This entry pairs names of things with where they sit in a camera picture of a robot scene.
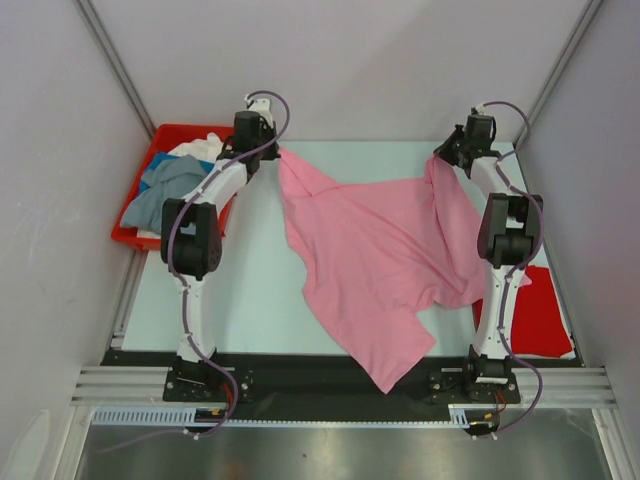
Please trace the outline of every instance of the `reflective metal surface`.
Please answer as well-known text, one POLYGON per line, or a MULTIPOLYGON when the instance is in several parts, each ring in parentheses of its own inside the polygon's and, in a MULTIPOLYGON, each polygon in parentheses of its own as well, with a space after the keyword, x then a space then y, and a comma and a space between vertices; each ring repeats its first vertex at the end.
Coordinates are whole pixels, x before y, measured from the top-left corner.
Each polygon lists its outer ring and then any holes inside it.
POLYGON ((609 479, 589 410, 539 411, 498 441, 455 430, 224 428, 193 441, 91 427, 76 480, 609 479))

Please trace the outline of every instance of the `gray wall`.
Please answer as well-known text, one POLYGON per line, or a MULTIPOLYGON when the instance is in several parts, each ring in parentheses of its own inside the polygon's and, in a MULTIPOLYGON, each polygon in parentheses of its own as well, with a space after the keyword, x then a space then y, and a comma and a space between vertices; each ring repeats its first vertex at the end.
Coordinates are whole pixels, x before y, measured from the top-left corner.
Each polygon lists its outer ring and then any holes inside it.
POLYGON ((605 2, 523 154, 588 363, 640 446, 640 2, 605 2))
MULTIPOLYGON (((157 125, 228 123, 273 88, 290 140, 441 140, 481 101, 529 109, 587 2, 94 3, 157 125)), ((519 123, 498 110, 510 141, 519 123)))
POLYGON ((39 409, 58 448, 106 342, 129 255, 110 226, 148 140, 71 1, 1 2, 0 65, 1 471, 39 409))

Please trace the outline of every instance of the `pink garment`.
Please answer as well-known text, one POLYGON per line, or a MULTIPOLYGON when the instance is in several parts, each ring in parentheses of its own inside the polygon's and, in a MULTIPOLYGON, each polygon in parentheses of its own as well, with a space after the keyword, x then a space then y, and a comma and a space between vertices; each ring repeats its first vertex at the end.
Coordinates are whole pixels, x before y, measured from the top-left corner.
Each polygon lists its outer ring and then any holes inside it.
POLYGON ((342 185, 281 153, 285 229, 307 267, 305 299, 387 393, 435 344, 416 312, 482 298, 480 216, 438 157, 424 179, 342 185))

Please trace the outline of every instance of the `purple cable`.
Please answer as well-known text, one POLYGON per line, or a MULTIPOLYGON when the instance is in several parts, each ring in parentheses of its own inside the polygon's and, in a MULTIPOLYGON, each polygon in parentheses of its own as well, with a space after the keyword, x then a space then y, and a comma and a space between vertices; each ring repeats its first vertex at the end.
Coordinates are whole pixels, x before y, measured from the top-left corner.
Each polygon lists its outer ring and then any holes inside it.
POLYGON ((531 263, 531 261, 536 257, 536 255, 538 254, 538 252, 542 248, 543 239, 544 239, 544 214, 542 212, 542 209, 540 208, 540 205, 538 205, 538 202, 535 201, 533 196, 530 195, 528 192, 525 192, 523 190, 520 190, 517 187, 514 187, 511 184, 511 181, 509 180, 509 177, 507 177, 507 175, 504 173, 504 171, 500 167, 500 163, 505 158, 507 158, 507 157, 509 157, 511 155, 514 155, 516 153, 516 151, 519 150, 520 148, 522 148, 526 144, 526 142, 529 140, 529 136, 531 135, 531 124, 529 123, 529 119, 527 118, 526 114, 520 108, 518 108, 517 106, 515 106, 514 104, 512 104, 510 102, 494 101, 494 102, 487 102, 487 103, 483 104, 483 106, 485 106, 485 107, 489 107, 491 105, 505 105, 507 107, 510 107, 513 110, 515 110, 516 112, 518 112, 518 114, 520 114, 520 116, 524 120, 524 123, 525 123, 525 126, 526 126, 526 134, 525 134, 524 139, 522 140, 522 143, 520 144, 519 147, 514 147, 513 150, 510 150, 509 152, 505 153, 504 155, 501 155, 500 158, 498 158, 498 160, 496 161, 496 171, 498 172, 498 175, 500 176, 500 178, 502 179, 502 181, 504 182, 504 184, 507 186, 507 188, 509 190, 511 190, 512 192, 514 192, 514 193, 516 193, 518 195, 522 195, 523 197, 525 197, 529 201, 530 205, 533 205, 533 207, 534 207, 534 209, 536 211, 536 215, 538 217, 538 223, 540 224, 540 235, 538 236, 538 240, 537 240, 536 244, 533 246, 533 252, 531 252, 531 255, 529 255, 529 257, 527 259, 523 260, 518 265, 513 266, 507 272, 507 275, 505 277, 507 286, 504 289, 504 292, 502 294, 502 298, 501 298, 501 301, 500 301, 500 317, 499 317, 499 321, 498 321, 498 332, 500 333, 500 340, 502 341, 502 345, 504 346, 504 349, 506 350, 506 352, 509 354, 509 357, 514 362, 516 362, 519 365, 522 365, 525 368, 530 369, 536 375, 536 377, 538 377, 538 391, 536 392, 536 396, 534 397, 533 401, 531 402, 531 405, 529 405, 529 408, 527 408, 527 410, 520 417, 518 417, 515 421, 513 421, 509 425, 506 425, 506 426, 504 426, 504 427, 502 427, 502 428, 500 428, 498 430, 498 432, 503 432, 505 430, 508 430, 508 429, 514 427, 515 425, 520 423, 522 420, 524 420, 527 416, 529 416, 533 412, 533 410, 538 405, 538 402, 540 401, 540 397, 542 397, 542 391, 544 389, 544 382, 542 380, 542 374, 540 373, 540 371, 535 366, 533 366, 532 364, 530 364, 526 360, 523 360, 522 358, 518 357, 515 353, 513 353, 513 350, 509 346, 509 342, 507 342, 507 339, 506 339, 506 337, 504 335, 504 317, 505 317, 505 310, 506 310, 506 306, 507 306, 507 297, 508 297, 508 294, 509 294, 509 287, 511 286, 511 278, 513 277, 513 274, 514 274, 514 272, 516 270, 526 268, 526 266, 529 265, 529 263, 531 263))
MULTIPOLYGON (((274 98, 277 98, 282 103, 282 106, 284 107, 284 110, 285 110, 285 121, 284 121, 284 125, 282 126, 282 129, 276 134, 276 136, 274 138, 269 140, 264 145, 261 145, 258 148, 254 148, 253 150, 249 150, 248 152, 241 153, 240 155, 234 157, 231 161, 229 161, 225 165, 223 165, 222 168, 214 170, 213 174, 205 181, 205 183, 202 184, 202 188, 199 191, 197 191, 196 193, 194 193, 193 196, 191 198, 189 198, 189 200, 187 200, 187 202, 185 203, 184 207, 182 207, 180 212, 178 212, 178 215, 176 216, 176 219, 173 222, 173 226, 171 227, 171 233, 169 234, 169 242, 168 242, 168 246, 167 246, 167 259, 168 259, 167 263, 169 264, 169 271, 173 274, 174 277, 176 277, 180 281, 180 283, 184 287, 184 290, 182 292, 182 328, 184 330, 184 334, 187 336, 187 341, 189 342, 189 345, 191 346, 193 351, 196 353, 196 355, 198 357, 200 357, 200 359, 202 359, 202 361, 205 362, 207 365, 209 365, 211 368, 217 370, 218 372, 223 374, 225 377, 227 377, 227 379, 231 383, 232 390, 233 390, 233 400, 232 400, 231 405, 229 405, 229 408, 227 408, 227 412, 225 413, 224 417, 218 423, 216 423, 213 427, 211 427, 209 430, 207 430, 206 432, 203 432, 201 434, 195 434, 193 436, 194 439, 210 437, 220 427, 222 427, 222 425, 227 420, 229 420, 231 415, 233 415, 233 412, 234 412, 234 410, 236 408, 236 405, 238 403, 238 384, 236 383, 235 378, 233 378, 233 375, 231 375, 229 372, 227 372, 227 370, 225 368, 221 367, 220 365, 216 364, 215 362, 212 362, 202 352, 202 350, 200 350, 200 347, 198 347, 196 342, 193 340, 193 337, 192 337, 192 334, 191 334, 191 330, 189 328, 189 319, 187 318, 187 314, 188 314, 188 312, 187 312, 187 310, 188 310, 187 309, 187 305, 188 305, 187 297, 189 295, 189 289, 188 289, 189 284, 187 283, 187 280, 184 278, 184 276, 182 276, 175 269, 175 266, 173 264, 173 246, 174 246, 174 243, 175 243, 176 235, 178 233, 178 229, 180 228, 180 224, 182 223, 182 219, 186 215, 187 210, 189 210, 191 205, 193 205, 194 202, 198 198, 200 198, 202 196, 201 192, 206 190, 211 185, 211 183, 222 172, 224 172, 227 168, 231 167, 232 165, 235 165, 236 163, 238 163, 240 160, 242 160, 244 158, 250 157, 250 156, 252 156, 252 155, 254 155, 254 154, 256 154, 256 153, 258 153, 258 152, 260 152, 262 150, 265 150, 265 149, 269 148, 271 145, 276 143, 280 139, 280 137, 282 137, 284 132, 287 130, 287 127, 289 126, 289 119, 291 117, 291 111, 289 109, 289 105, 287 104, 287 101, 281 95, 279 95, 279 94, 277 94, 275 92, 272 92, 270 90, 256 90, 255 92, 249 94, 247 96, 247 99, 255 97, 256 95, 270 95, 270 96, 272 96, 274 98)), ((169 433, 184 433, 184 430, 177 430, 177 429, 173 429, 172 428, 172 429, 165 429, 165 430, 160 430, 160 431, 157 431, 157 432, 152 432, 152 433, 149 433, 149 434, 142 435, 140 437, 134 438, 132 440, 128 440, 128 441, 123 442, 123 443, 119 443, 119 444, 114 445, 112 447, 108 447, 108 448, 99 450, 98 453, 113 452, 115 450, 120 450, 122 448, 129 447, 131 445, 135 445, 135 444, 137 444, 139 442, 148 440, 150 438, 159 437, 161 435, 165 435, 165 434, 169 434, 169 433)))

